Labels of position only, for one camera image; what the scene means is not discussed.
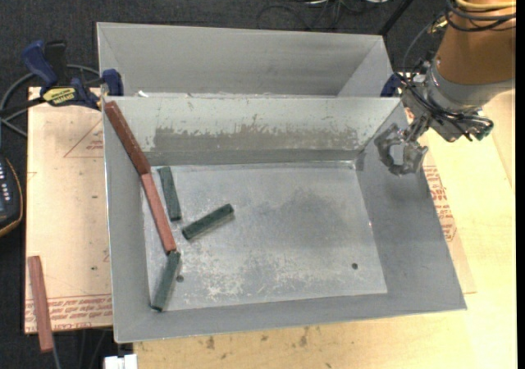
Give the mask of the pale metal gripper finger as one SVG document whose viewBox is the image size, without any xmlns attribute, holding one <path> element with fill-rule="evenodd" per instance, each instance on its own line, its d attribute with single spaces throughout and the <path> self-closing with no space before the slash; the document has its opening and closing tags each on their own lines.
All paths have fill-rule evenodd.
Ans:
<svg viewBox="0 0 525 369">
<path fill-rule="evenodd" d="M 399 144 L 390 149 L 392 163 L 389 171 L 394 175 L 413 174 L 420 170 L 427 155 L 427 147 L 419 144 Z"/>
<path fill-rule="evenodd" d="M 379 158 L 385 166 L 402 166 L 404 164 L 405 140 L 402 130 L 394 123 L 389 125 L 375 139 Z"/>
</svg>

